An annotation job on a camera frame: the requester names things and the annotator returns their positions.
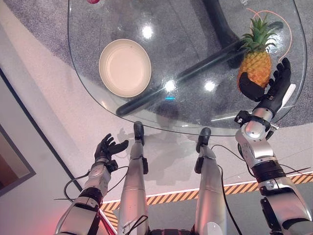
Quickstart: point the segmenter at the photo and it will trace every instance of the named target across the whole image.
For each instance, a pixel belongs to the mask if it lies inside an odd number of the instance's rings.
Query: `silver robot leg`
[[[199,235],[226,234],[226,207],[224,203],[221,173],[213,151],[207,146],[210,131],[204,128],[199,137],[197,151],[199,157],[195,172],[201,174],[197,201],[195,232]]]
[[[132,146],[129,169],[121,196],[117,226],[118,235],[126,234],[142,215],[148,216],[143,179],[144,173],[147,173],[147,161],[143,157],[143,126],[141,126],[142,136],[138,137],[138,125],[138,123],[134,124],[135,143]],[[145,235],[148,229],[148,220],[146,220],[132,230],[131,235]]]

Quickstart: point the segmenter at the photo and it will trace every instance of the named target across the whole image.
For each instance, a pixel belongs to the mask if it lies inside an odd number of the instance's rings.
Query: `pineapple crown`
[[[266,17],[262,20],[260,17],[258,19],[251,19],[253,27],[251,28],[252,33],[246,33],[243,35],[242,42],[244,43],[241,48],[245,48],[248,52],[260,51],[263,52],[269,45],[276,46],[274,43],[267,43],[271,35],[276,35],[273,29],[268,28],[268,22],[266,22]]]

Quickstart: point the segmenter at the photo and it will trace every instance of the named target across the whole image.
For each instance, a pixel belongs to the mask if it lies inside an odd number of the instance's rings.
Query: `yellow and black hazard stripe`
[[[304,184],[308,182],[313,182],[313,175],[295,175],[290,177],[294,184]],[[225,194],[236,194],[236,193],[244,193],[244,192],[252,192],[257,191],[258,183],[256,181],[249,183],[238,183],[224,186]],[[170,202],[178,202],[185,200],[192,200],[198,198],[199,189],[190,189],[179,192],[168,192],[161,193],[156,195],[147,196],[147,205],[155,205],[162,203],[170,203]],[[108,218],[108,220],[112,223],[112,226],[117,229],[117,217],[113,213],[113,210],[119,208],[120,201],[112,201],[103,203],[101,206],[101,210],[103,210],[104,214]]]

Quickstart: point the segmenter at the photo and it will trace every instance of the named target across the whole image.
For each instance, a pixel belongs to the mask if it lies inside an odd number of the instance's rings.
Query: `glass table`
[[[68,41],[81,82],[106,110],[153,128],[197,135],[208,126],[212,135],[231,136],[237,113],[256,106],[237,88],[239,39],[249,33],[251,18],[265,15],[276,32],[276,47],[268,48],[272,73],[286,56],[296,84],[278,121],[295,105],[307,65],[293,0],[69,0]],[[122,38],[139,43],[152,66],[148,87],[132,98],[111,93],[98,69],[105,46]],[[127,110],[129,102],[136,108]]]

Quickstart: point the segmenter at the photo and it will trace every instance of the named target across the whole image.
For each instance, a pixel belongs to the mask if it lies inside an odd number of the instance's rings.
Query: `white plate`
[[[99,72],[106,87],[116,95],[133,97],[143,92],[151,77],[151,63],[144,48],[129,39],[109,43],[102,51]]]

